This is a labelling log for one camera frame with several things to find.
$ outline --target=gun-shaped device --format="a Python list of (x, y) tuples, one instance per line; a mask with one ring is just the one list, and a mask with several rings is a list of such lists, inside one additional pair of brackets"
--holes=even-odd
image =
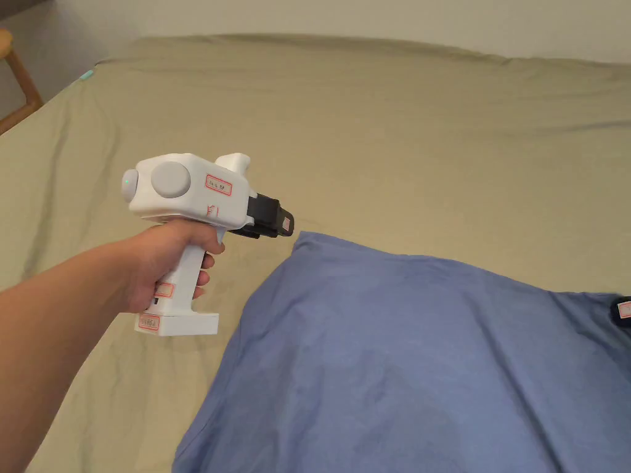
[[(241, 153), (212, 163), (191, 154), (157, 156), (125, 172), (122, 194), (129, 210), (160, 223), (174, 218), (196, 220), (250, 238), (289, 237), (293, 216), (276, 199), (254, 192), (245, 171), (250, 158)], [(204, 250), (188, 246), (177, 267), (156, 285), (151, 305), (136, 316), (135, 329), (159, 336), (213, 335), (219, 314), (191, 309)]]

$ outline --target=black clip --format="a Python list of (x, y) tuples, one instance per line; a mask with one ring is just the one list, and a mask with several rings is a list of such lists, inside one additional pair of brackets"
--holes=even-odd
[(631, 297), (619, 297), (611, 303), (611, 321), (619, 327), (631, 327)]
[(247, 205), (248, 216), (254, 224), (245, 225), (237, 230), (230, 230), (236, 235), (248, 238), (290, 237), (293, 235), (293, 215), (280, 206), (280, 202), (263, 194), (250, 197)]

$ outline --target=gray circular button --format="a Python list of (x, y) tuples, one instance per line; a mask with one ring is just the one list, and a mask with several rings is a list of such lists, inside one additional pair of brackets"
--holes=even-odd
[(126, 170), (125, 174), (122, 175), (121, 192), (125, 202), (128, 204), (136, 195), (136, 187), (138, 187), (138, 171), (135, 169)]
[(153, 169), (151, 185), (162, 197), (172, 199), (186, 194), (191, 186), (191, 175), (180, 163), (167, 161)]

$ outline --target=device base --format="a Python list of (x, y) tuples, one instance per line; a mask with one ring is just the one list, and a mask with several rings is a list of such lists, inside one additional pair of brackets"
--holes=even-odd
[(180, 335), (216, 335), (219, 328), (218, 313), (196, 313), (190, 315), (136, 314), (134, 330), (159, 337)]

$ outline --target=white wall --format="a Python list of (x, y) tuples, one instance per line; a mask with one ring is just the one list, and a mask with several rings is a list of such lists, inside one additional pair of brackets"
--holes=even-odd
[[(141, 35), (289, 32), (631, 62), (629, 0), (56, 0), (0, 21), (44, 100)], [(0, 115), (21, 102), (0, 64)]]

